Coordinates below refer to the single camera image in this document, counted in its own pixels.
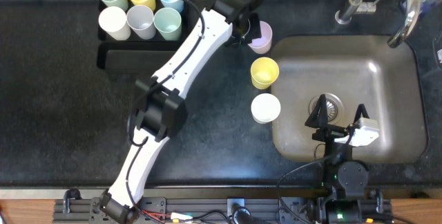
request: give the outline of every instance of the wooden floor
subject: wooden floor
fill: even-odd
[[[416,224],[442,223],[442,199],[393,200],[394,214]],[[54,200],[0,200],[8,224],[52,223]]]

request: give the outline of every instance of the black countertop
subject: black countertop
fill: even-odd
[[[398,0],[374,15],[334,21],[346,0],[265,0],[261,20],[273,43],[291,35],[390,35],[403,24]],[[96,67],[98,0],[0,0],[0,187],[107,187],[128,152],[126,121],[135,76]],[[370,185],[442,184],[442,7],[422,18],[408,39],[416,53],[428,148],[412,164],[370,164]],[[259,55],[221,47],[188,94],[189,117],[161,150],[147,187],[274,185],[302,163],[283,158],[271,125],[250,113],[261,93],[249,68]],[[318,167],[288,183],[316,186]]]

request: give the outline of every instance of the faucet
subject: faucet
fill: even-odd
[[[352,20],[353,14],[367,14],[374,13],[376,11],[376,4],[380,0],[375,0],[374,3],[365,3],[363,0],[348,0],[343,10],[339,10],[335,14],[335,20],[339,24],[349,24]],[[421,10],[421,0],[407,0],[407,12],[405,13],[405,23],[398,30],[398,32],[391,36],[387,43],[390,48],[396,48],[399,46],[410,33],[413,31],[416,25],[419,13]]]
[[[421,0],[407,0],[407,12],[405,13],[405,23],[398,32],[388,39],[388,46],[396,48],[401,44],[413,31],[417,19],[421,13]]]

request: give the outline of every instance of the sink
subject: sink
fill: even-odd
[[[387,45],[383,36],[307,36],[279,41],[271,57],[280,67],[271,93],[281,103],[273,121],[273,142],[295,161],[312,161],[312,128],[304,122],[318,96],[327,96],[329,123],[346,127],[359,104],[379,123],[380,136],[366,147],[354,147],[364,162],[414,162],[427,147],[416,59],[405,43]],[[322,157],[324,146],[317,156]]]

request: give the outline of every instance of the drain strainer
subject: drain strainer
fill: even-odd
[[[330,124],[336,123],[340,120],[342,113],[344,111],[343,103],[331,93],[325,93],[326,105],[327,105],[327,117]],[[309,113],[313,111],[316,104],[318,103],[319,95],[315,96],[309,105]]]

